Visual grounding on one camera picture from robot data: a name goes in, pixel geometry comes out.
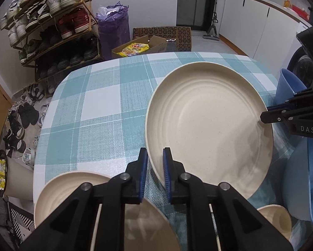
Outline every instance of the tablecloth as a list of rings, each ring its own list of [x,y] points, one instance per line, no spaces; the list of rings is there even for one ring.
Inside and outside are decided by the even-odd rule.
[[[149,100],[172,70],[186,63],[210,61],[234,69],[258,91],[267,106],[274,104],[276,78],[257,61],[222,53],[155,53],[105,61],[70,73],[56,89],[38,141],[33,197],[37,201],[53,177],[73,170],[115,176],[138,158],[145,146],[144,123]],[[281,204],[281,179],[286,160],[297,144],[273,124],[271,166],[259,189],[249,198],[256,208]],[[187,249],[183,207],[168,204],[163,186],[148,164],[145,196],[168,218]],[[297,250],[313,224],[293,218],[291,243]]]

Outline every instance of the plate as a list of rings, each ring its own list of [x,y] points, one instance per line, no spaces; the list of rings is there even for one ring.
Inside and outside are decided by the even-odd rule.
[[[223,65],[195,62],[169,73],[149,102],[146,147],[164,185],[162,153],[203,182],[228,182],[249,198],[271,163],[271,124],[260,115],[266,106],[254,87]]]
[[[280,205],[268,205],[257,209],[287,240],[291,237],[291,217]]]
[[[109,181],[109,177],[93,172],[73,171],[60,174],[49,181],[36,202],[35,226],[46,219],[78,186],[84,182],[93,185]],[[100,209],[97,213],[91,250],[94,250]],[[125,205],[124,250],[180,251],[178,238],[168,220],[150,201],[140,205]]]

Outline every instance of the white cabinet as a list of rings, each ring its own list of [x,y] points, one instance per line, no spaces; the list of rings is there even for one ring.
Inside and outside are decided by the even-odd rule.
[[[245,0],[237,22],[233,42],[250,58],[254,57],[267,21],[269,6],[254,0]]]
[[[274,76],[279,76],[279,71],[295,38],[298,26],[297,21],[270,8],[254,59],[265,65]]]
[[[219,34],[234,43],[244,0],[225,0]]]

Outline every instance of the bolt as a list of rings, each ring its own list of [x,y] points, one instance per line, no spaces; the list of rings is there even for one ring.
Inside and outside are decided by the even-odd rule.
[[[122,174],[120,174],[120,176],[119,176],[121,179],[123,179],[123,180],[128,180],[129,178],[130,178],[130,174],[128,174],[128,173],[122,173]]]
[[[89,182],[85,182],[81,184],[81,189],[83,191],[88,191],[91,187],[92,187],[92,184],[90,184]]]
[[[191,176],[189,173],[183,173],[180,175],[180,177],[183,179],[183,180],[188,180]]]
[[[222,190],[227,191],[230,188],[230,184],[226,183],[226,182],[222,182],[220,184],[220,187]]]

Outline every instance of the washing machine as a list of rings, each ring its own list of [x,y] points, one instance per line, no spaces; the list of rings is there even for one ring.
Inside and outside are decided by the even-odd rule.
[[[312,27],[309,23],[299,23],[297,33],[299,34]],[[288,55],[286,56],[282,68],[293,72],[309,88],[313,86],[313,60],[306,54],[299,40],[295,38],[291,44]]]

